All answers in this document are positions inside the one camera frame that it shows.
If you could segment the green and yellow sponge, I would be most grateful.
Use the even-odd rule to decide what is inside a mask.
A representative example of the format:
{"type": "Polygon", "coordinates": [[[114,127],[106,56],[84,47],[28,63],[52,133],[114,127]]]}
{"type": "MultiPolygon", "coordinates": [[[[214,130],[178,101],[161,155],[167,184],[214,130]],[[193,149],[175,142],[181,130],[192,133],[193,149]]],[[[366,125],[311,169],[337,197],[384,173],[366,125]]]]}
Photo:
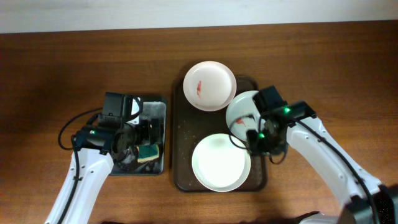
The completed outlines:
{"type": "Polygon", "coordinates": [[[157,159],[160,155],[158,145],[138,146],[139,155],[137,158],[138,163],[145,163],[157,159]]]}

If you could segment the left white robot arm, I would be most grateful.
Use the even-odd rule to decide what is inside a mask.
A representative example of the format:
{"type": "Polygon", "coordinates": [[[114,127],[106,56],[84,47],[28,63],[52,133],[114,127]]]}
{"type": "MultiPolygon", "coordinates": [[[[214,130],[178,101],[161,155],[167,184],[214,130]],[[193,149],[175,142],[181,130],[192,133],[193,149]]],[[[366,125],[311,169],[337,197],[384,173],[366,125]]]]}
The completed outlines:
{"type": "Polygon", "coordinates": [[[167,101],[161,96],[107,92],[71,136],[68,173],[46,223],[87,223],[109,176],[164,170],[167,101]]]}

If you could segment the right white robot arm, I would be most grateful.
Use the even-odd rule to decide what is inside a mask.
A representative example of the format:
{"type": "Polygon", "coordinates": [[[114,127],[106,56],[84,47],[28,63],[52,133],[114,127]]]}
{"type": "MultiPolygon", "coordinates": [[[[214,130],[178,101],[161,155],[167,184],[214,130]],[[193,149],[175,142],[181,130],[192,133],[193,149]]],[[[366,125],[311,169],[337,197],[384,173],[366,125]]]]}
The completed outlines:
{"type": "Polygon", "coordinates": [[[248,152],[285,157],[288,148],[295,149],[342,206],[337,217],[310,212],[291,218],[291,223],[397,223],[397,186],[386,187],[357,164],[306,102],[289,105],[274,86],[258,91],[252,100],[259,120],[246,133],[248,152]]]}

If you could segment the pale green plate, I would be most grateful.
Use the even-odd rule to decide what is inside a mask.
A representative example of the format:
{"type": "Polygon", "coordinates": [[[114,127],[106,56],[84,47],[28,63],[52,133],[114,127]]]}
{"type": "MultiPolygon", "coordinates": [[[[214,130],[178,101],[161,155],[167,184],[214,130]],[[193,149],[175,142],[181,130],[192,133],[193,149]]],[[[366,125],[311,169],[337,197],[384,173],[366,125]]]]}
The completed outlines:
{"type": "Polygon", "coordinates": [[[229,130],[242,141],[246,141],[248,130],[258,130],[260,114],[253,100],[257,93],[257,90],[240,93],[234,97],[226,110],[226,123],[229,130]]]}

